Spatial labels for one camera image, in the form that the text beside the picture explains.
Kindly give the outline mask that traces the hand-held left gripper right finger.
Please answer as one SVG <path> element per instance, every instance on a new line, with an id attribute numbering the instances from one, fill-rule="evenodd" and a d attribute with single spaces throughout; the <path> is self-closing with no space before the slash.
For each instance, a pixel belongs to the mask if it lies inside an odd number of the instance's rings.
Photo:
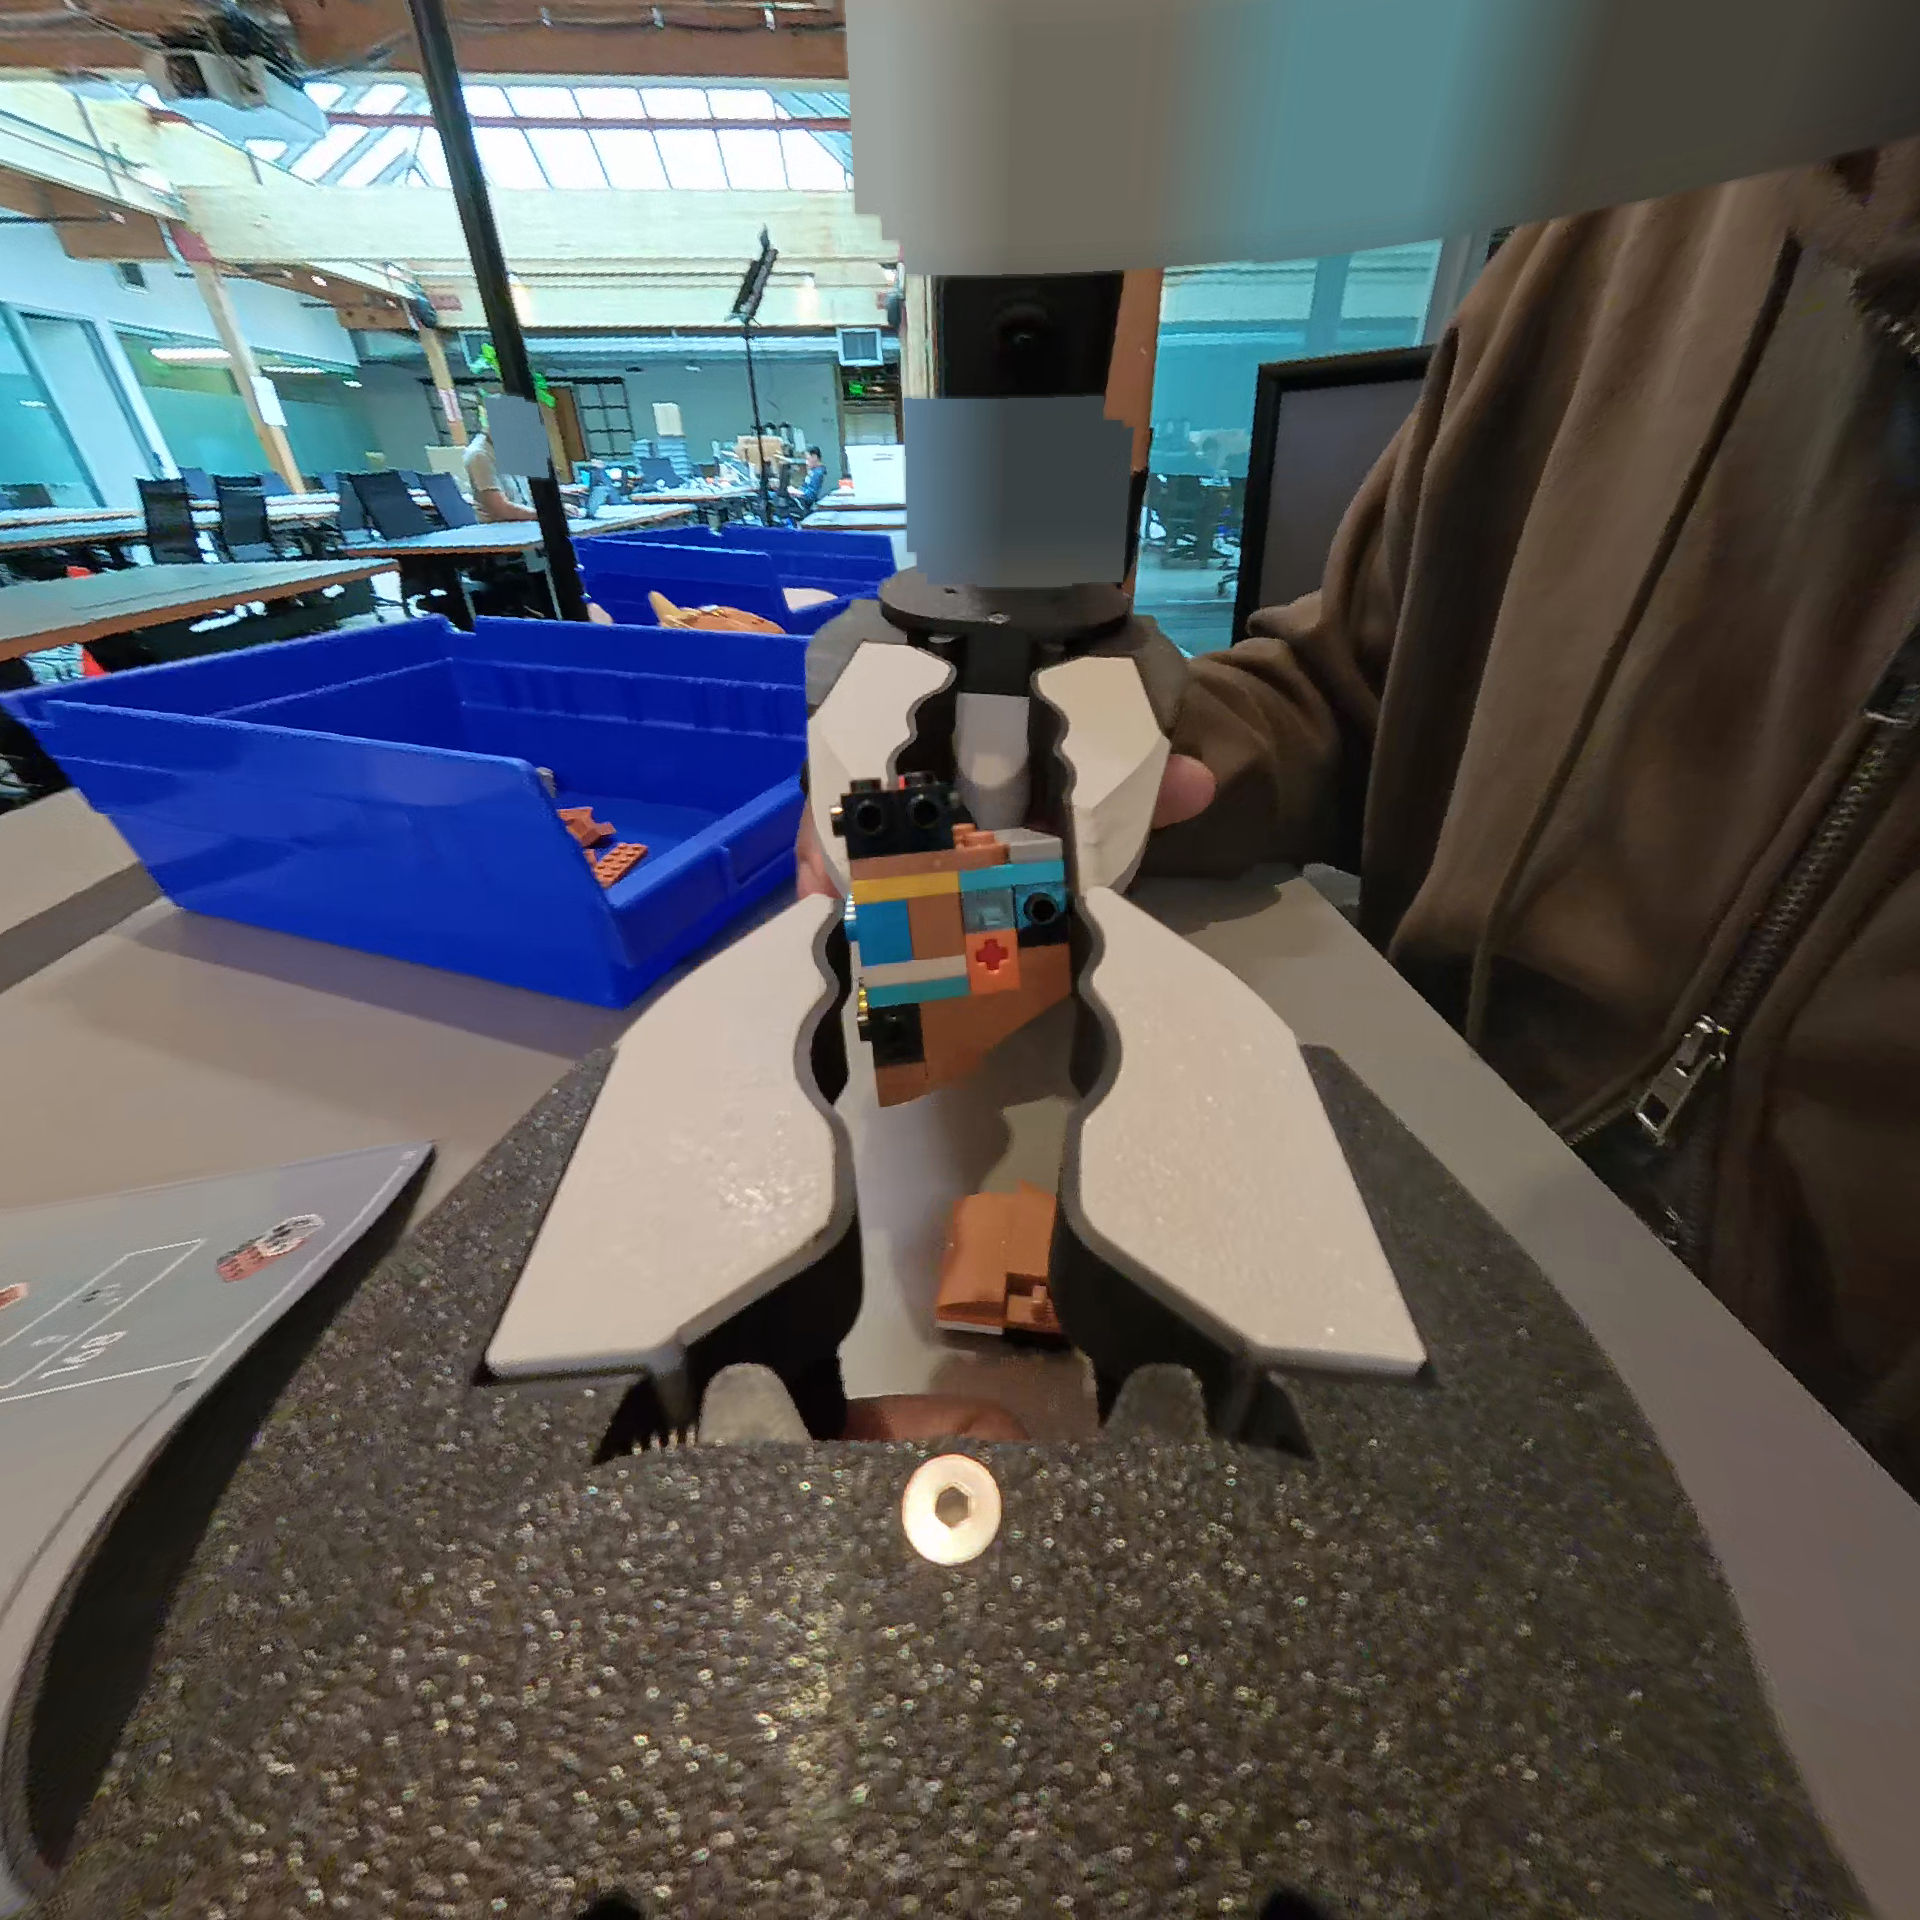
<path id="1" fill-rule="evenodd" d="M 1290 1025 L 1132 899 L 1080 906 L 1049 1290 L 1102 1402 L 1171 1364 L 1212 1434 L 1301 1442 L 1291 1379 L 1416 1380 L 1427 1345 Z"/>

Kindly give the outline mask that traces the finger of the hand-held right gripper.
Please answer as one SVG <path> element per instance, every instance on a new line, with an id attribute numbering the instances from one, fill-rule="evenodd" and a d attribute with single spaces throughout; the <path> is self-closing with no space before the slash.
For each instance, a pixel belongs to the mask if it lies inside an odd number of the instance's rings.
<path id="1" fill-rule="evenodd" d="M 954 666 L 909 642 L 864 641 L 808 720 L 808 877 L 843 896 L 846 842 L 832 809 L 856 780 L 890 783 L 917 735 L 920 712 L 954 684 Z"/>
<path id="2" fill-rule="evenodd" d="M 1137 664 L 1054 664 L 1034 691 L 1059 722 L 1072 890 L 1123 891 L 1141 869 L 1169 737 Z"/>

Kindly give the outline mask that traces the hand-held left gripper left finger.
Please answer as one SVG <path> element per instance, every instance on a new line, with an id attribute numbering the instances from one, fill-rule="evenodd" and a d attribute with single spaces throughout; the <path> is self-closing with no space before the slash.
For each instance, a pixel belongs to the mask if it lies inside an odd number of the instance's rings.
<path id="1" fill-rule="evenodd" d="M 646 1386 L 697 1413 L 736 1368 L 787 1426 L 849 1434 L 861 1307 L 843 908 L 805 896 L 664 993 L 614 1044 L 484 1352 L 505 1386 Z"/>

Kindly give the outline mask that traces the colourful striped brick model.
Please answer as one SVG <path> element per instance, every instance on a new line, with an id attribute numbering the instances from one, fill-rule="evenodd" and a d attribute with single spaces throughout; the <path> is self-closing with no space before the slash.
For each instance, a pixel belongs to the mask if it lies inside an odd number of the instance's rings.
<path id="1" fill-rule="evenodd" d="M 832 808 L 849 859 L 856 1031 L 883 1109 L 957 1085 L 1072 987 L 1062 842 L 981 825 L 955 783 L 856 780 Z"/>

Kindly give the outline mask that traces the brown grey brick assembly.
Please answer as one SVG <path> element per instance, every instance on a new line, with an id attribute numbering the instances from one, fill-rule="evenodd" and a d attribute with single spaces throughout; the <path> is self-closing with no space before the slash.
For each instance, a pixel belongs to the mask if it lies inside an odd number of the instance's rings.
<path id="1" fill-rule="evenodd" d="M 1051 1192 L 977 1192 L 955 1200 L 932 1305 L 941 1332 L 1062 1345 L 1049 1258 L 1057 1225 Z"/>

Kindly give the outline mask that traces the blue plastic bin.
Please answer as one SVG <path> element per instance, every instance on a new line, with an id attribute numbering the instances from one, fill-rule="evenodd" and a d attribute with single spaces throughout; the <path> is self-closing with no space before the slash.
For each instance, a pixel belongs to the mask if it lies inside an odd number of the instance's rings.
<path id="1" fill-rule="evenodd" d="M 808 651 L 430 615 L 6 707 L 181 909 L 625 1008 L 794 880 Z"/>
<path id="2" fill-rule="evenodd" d="M 686 617 L 731 608 L 782 633 L 814 635 L 896 572 L 883 533 L 731 523 L 720 533 L 657 529 L 576 541 L 584 587 L 614 625 L 659 627 L 664 600 Z"/>

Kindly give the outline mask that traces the person's right forearm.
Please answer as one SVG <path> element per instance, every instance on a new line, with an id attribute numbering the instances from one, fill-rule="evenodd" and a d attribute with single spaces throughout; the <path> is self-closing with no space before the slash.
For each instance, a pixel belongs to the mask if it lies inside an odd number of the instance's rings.
<path id="1" fill-rule="evenodd" d="M 1214 773 L 1216 799 L 1198 819 L 1153 834 L 1145 876 L 1360 869 L 1386 676 L 1454 364 L 1448 337 L 1337 527 L 1320 587 L 1258 610 L 1244 641 L 1190 666 L 1171 749 Z"/>

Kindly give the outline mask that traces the person's left hand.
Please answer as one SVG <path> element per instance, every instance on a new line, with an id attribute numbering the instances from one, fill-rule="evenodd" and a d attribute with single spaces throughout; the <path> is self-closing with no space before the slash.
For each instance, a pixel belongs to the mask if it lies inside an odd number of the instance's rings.
<path id="1" fill-rule="evenodd" d="M 841 1428 L 850 1445 L 1021 1442 L 1027 1428 L 1008 1409 L 966 1397 L 892 1394 L 853 1400 Z"/>

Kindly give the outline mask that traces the black monitor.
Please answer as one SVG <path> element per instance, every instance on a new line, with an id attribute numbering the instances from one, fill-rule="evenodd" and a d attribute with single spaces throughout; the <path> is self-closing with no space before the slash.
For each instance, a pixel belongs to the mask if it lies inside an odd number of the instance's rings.
<path id="1" fill-rule="evenodd" d="M 1360 482 L 1413 411 L 1428 346 L 1262 365 L 1238 529 L 1233 637 L 1317 591 Z"/>

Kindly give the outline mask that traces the black light stand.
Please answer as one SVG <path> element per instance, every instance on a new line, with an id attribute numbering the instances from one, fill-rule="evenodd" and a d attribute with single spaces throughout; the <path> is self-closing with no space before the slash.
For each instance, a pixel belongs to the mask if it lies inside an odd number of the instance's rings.
<path id="1" fill-rule="evenodd" d="M 740 337 L 744 364 L 747 371 L 747 387 L 750 387 L 750 407 L 753 407 L 753 436 L 750 449 L 753 458 L 744 458 L 745 465 L 753 466 L 756 481 L 756 500 L 758 500 L 758 523 L 772 527 L 774 523 L 774 481 L 777 472 L 785 461 L 785 443 L 780 436 L 768 436 L 766 432 L 766 416 L 762 409 L 762 394 L 758 394 L 758 376 L 756 376 L 756 357 L 755 357 L 755 327 L 758 321 L 762 303 L 766 297 L 770 277 L 777 266 L 777 250 L 772 245 L 772 236 L 766 226 L 758 228 L 758 245 L 740 277 L 736 288 L 736 297 L 729 308 L 729 321 L 736 325 Z"/>

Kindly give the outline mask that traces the grey instruction booklet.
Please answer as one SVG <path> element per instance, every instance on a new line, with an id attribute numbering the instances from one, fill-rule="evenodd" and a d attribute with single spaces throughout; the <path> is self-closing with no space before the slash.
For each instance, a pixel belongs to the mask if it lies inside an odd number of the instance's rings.
<path id="1" fill-rule="evenodd" d="M 433 1156 L 388 1143 L 5 1213 L 5 1704 L 181 1423 Z"/>

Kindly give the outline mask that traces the person's brown hoodie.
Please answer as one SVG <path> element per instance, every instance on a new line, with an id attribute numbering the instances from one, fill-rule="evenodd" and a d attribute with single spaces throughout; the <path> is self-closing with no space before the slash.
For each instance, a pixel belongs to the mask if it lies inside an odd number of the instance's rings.
<path id="1" fill-rule="evenodd" d="M 1915 140 L 1514 231 L 1396 453 L 1364 925 L 1915 1496 Z"/>

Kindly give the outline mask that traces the row of black office chairs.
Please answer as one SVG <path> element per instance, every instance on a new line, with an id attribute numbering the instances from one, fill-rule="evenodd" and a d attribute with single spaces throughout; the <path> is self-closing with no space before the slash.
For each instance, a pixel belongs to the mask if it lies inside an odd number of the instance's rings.
<path id="1" fill-rule="evenodd" d="M 458 482 L 433 472 L 350 472 L 337 489 L 265 496 L 258 484 L 218 498 L 181 496 L 179 482 L 149 482 L 161 505 L 97 537 L 141 546 L 161 562 L 296 560 L 339 552 L 494 560 L 539 535 L 484 533 Z"/>

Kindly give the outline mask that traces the long office table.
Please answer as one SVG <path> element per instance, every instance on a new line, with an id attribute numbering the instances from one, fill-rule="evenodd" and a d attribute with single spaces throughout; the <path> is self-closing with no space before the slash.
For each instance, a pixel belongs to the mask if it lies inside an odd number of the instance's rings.
<path id="1" fill-rule="evenodd" d="M 14 584 L 3 591 L 3 659 L 19 660 L 170 623 L 289 601 L 366 584 L 388 569 L 394 564 L 386 557 L 348 556 L 328 562 L 146 564 L 54 584 Z"/>

